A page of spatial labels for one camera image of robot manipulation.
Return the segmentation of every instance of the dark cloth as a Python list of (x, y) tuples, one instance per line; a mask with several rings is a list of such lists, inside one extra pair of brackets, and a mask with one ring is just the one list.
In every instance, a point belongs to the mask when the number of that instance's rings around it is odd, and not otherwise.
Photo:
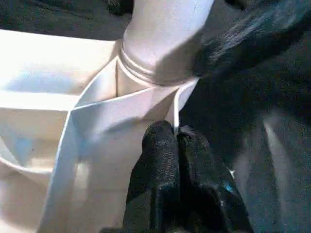
[(105, 0), (0, 1), (0, 28), (21, 32), (116, 40), (130, 18), (111, 15)]

